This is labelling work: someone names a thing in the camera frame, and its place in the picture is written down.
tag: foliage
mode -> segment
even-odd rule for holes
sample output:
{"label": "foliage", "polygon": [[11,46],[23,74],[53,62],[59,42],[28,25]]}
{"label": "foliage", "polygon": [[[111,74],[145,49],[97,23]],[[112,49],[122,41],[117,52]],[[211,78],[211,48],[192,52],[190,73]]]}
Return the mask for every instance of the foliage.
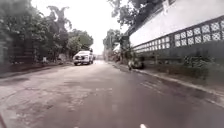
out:
{"label": "foliage", "polygon": [[72,28],[70,20],[64,16],[64,11],[65,9],[68,9],[68,7],[63,7],[61,10],[56,6],[48,6],[47,8],[51,10],[50,16],[48,16],[48,20],[52,24],[52,28],[56,34],[55,36],[57,36],[59,39],[59,45],[61,46],[60,52],[66,52],[69,35],[65,25],[68,23],[70,29]]}
{"label": "foliage", "polygon": [[44,17],[32,7],[30,0],[1,0],[0,37],[7,49],[6,61],[30,63],[43,56],[55,59],[68,41],[64,25],[69,20],[64,18],[64,10],[57,12],[60,17],[56,20],[53,12]]}
{"label": "foliage", "polygon": [[148,12],[161,1],[162,0],[129,0],[127,3],[124,3],[124,0],[108,0],[110,5],[114,8],[112,17],[118,17],[117,21],[121,26],[124,24],[132,26],[142,22],[148,16]]}
{"label": "foliage", "polygon": [[119,42],[119,38],[122,36],[119,30],[110,29],[107,31],[107,36],[103,39],[103,44],[106,49],[113,50],[117,42]]}
{"label": "foliage", "polygon": [[67,48],[72,56],[80,50],[90,50],[92,44],[93,38],[85,31],[74,29],[69,33]]}

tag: white car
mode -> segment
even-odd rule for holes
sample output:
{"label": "white car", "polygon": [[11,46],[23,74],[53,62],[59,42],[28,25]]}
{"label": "white car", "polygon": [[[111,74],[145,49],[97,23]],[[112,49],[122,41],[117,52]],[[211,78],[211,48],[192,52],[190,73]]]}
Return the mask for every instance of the white car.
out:
{"label": "white car", "polygon": [[73,57],[74,65],[78,64],[92,64],[93,63],[93,54],[90,51],[79,51]]}

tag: wall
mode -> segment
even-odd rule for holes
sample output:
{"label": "wall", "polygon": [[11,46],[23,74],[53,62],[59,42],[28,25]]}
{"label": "wall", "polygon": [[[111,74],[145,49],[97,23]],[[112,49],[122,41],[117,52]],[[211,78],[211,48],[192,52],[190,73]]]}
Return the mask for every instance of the wall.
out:
{"label": "wall", "polygon": [[176,0],[130,36],[133,46],[224,15],[224,0]]}

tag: overcast sky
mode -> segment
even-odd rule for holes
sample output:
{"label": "overcast sky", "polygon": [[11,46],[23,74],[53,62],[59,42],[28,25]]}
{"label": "overcast sky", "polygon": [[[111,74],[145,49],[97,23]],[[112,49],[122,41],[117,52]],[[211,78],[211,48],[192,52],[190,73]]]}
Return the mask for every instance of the overcast sky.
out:
{"label": "overcast sky", "polygon": [[65,16],[71,20],[73,28],[85,30],[94,38],[92,48],[95,54],[102,53],[102,40],[107,30],[120,28],[116,19],[111,18],[112,7],[107,0],[32,0],[32,4],[44,15],[49,15],[46,8],[49,5],[68,6]]}

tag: wet pavement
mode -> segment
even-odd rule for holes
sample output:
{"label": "wet pavement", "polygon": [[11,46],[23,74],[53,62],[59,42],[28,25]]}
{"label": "wet pavement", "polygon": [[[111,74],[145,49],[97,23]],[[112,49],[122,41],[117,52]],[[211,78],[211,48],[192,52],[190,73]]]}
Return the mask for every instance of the wet pavement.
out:
{"label": "wet pavement", "polygon": [[8,128],[223,128],[213,99],[102,61],[0,79]]}

